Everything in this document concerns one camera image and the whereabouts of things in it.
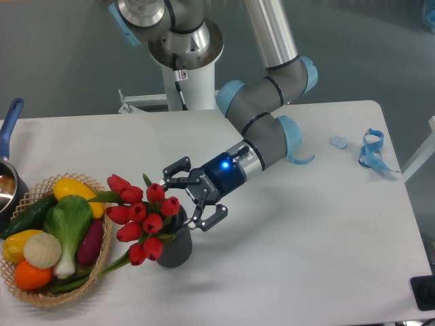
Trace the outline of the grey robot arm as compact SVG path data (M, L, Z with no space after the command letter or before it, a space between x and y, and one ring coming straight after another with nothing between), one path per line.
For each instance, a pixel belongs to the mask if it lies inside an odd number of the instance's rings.
M163 171L161 186L186 190L195 203L184 225L207 231L227 216L221 199L282 158L302 136L295 121L273 112L317 83L312 61L300 56L280 1L244 3L266 75L252 85L232 80L215 89L215 62L224 48L202 1L114 1L109 13L132 46L145 44L160 65L171 111L218 108L241 141L199 168L182 158Z

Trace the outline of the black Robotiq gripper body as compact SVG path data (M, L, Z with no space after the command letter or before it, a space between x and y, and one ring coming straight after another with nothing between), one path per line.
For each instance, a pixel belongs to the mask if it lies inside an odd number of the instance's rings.
M200 181L199 184L191 184L186 188L195 204L203 194L207 194L207 205L215 204L245 182L243 172L232 161L228 152L223 152L199 168L192 169L188 177Z

